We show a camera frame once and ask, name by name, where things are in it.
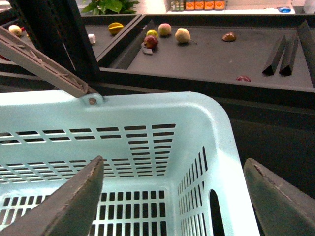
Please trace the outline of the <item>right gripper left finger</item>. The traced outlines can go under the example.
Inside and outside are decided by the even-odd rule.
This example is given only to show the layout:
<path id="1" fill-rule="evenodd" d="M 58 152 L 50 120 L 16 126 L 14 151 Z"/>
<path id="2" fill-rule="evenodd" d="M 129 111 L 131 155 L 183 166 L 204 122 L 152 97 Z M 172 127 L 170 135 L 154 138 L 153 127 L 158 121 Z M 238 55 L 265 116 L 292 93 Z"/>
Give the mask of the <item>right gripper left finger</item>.
<path id="1" fill-rule="evenodd" d="M 103 186 L 103 158 L 97 156 L 48 199 L 1 231 L 2 236 L 86 236 Z"/>

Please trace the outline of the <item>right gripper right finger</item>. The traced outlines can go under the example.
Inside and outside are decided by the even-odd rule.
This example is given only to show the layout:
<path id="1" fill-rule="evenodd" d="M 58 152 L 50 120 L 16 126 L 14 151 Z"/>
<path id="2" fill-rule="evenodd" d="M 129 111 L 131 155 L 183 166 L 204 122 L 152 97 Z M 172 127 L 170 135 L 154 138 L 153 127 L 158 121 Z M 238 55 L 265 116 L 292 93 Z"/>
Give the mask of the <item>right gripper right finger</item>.
<path id="1" fill-rule="evenodd" d="M 256 160 L 244 164 L 249 195 L 266 236 L 313 236 L 315 200 Z"/>

